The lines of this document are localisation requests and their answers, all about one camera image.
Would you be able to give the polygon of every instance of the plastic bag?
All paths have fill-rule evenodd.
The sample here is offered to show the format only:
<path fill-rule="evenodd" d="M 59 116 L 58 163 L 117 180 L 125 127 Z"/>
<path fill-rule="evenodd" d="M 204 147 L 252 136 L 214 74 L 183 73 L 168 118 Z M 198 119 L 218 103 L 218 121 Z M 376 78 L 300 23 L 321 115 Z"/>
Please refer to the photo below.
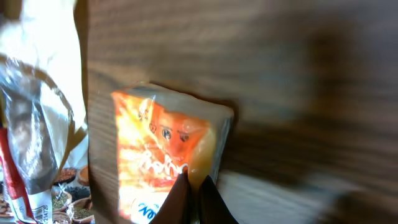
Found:
<path fill-rule="evenodd" d="M 15 10 L 19 3 L 6 1 L 6 10 Z M 28 209 L 15 213 L 17 220 L 27 223 L 53 223 L 53 212 L 67 215 L 67 208 L 78 204 L 65 201 L 65 209 L 53 209 L 54 192 L 68 188 L 89 191 L 75 3 L 23 0 L 19 15 L 5 19 L 0 28 L 2 122 L 12 161 L 29 198 L 29 205 L 23 197 L 12 198 L 11 205 L 15 211 Z"/>
<path fill-rule="evenodd" d="M 3 187 L 4 199 L 7 201 L 9 206 L 11 205 L 10 211 L 19 218 L 19 221 L 31 223 L 33 222 L 32 210 L 30 209 L 25 185 L 11 157 L 7 140 L 7 129 L 5 128 L 0 129 L 0 146 L 0 162 L 2 165 L 2 173 L 5 177 L 5 184 Z"/>
<path fill-rule="evenodd" d="M 149 83 L 112 93 L 118 128 L 119 212 L 149 223 L 177 176 L 216 180 L 231 109 Z"/>

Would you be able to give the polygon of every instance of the wood grain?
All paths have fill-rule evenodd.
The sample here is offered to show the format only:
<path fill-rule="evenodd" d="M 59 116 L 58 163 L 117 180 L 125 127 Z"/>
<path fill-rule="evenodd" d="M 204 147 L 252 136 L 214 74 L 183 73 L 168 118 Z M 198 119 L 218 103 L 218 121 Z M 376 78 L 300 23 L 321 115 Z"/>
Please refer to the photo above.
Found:
<path fill-rule="evenodd" d="M 118 218 L 113 90 L 231 106 L 220 192 L 240 223 L 398 223 L 395 1 L 80 1 L 90 184 Z"/>

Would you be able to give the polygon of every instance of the white label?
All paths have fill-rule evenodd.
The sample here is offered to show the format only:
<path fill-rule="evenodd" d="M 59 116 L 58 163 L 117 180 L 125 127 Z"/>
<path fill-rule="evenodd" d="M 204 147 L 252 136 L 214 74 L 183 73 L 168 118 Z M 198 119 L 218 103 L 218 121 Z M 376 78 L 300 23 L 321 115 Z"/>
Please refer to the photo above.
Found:
<path fill-rule="evenodd" d="M 39 224 L 52 224 L 51 190 L 28 195 L 33 217 Z"/>
<path fill-rule="evenodd" d="M 148 224 L 159 212 L 167 198 L 167 192 L 141 193 L 131 205 L 131 221 L 137 224 Z"/>
<path fill-rule="evenodd" d="M 26 214 L 26 205 L 23 197 L 11 200 L 12 211 L 16 218 L 25 223 L 36 223 L 35 220 L 29 218 Z"/>

